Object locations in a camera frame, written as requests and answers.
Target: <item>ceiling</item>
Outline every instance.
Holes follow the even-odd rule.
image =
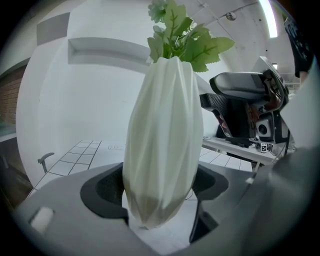
[[[251,71],[259,56],[278,64],[278,71],[287,82],[297,83],[295,65],[282,12],[274,3],[278,37],[269,38],[267,21],[257,0],[175,0],[184,4],[188,15],[197,23],[204,23],[216,37],[229,37],[235,47],[222,54],[233,71]],[[230,21],[226,13],[234,12]]]

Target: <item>artificial plant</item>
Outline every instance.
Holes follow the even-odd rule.
[[[194,23],[187,17],[186,7],[174,0],[154,0],[148,8],[151,20],[165,25],[165,29],[153,26],[153,37],[148,38],[153,63],[160,57],[177,56],[190,62],[194,72],[206,72],[207,64],[220,61],[219,54],[235,44],[228,37],[212,37],[204,24]]]

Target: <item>brick wall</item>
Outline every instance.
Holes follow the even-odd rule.
[[[22,66],[0,79],[0,119],[16,123],[18,92],[27,66]]]

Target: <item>gray handle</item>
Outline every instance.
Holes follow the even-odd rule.
[[[44,173],[46,174],[47,173],[47,167],[46,167],[46,162],[45,162],[45,159],[54,155],[55,153],[51,152],[51,153],[47,153],[45,154],[43,157],[41,157],[40,159],[38,159],[38,163],[39,164],[42,164],[42,167],[43,167],[43,170],[44,170]]]

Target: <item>ceiling light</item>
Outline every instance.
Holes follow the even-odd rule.
[[[270,38],[276,38],[278,36],[278,31],[275,15],[271,8],[271,4],[268,0],[259,0],[259,2],[262,6],[266,22],[268,24]]]

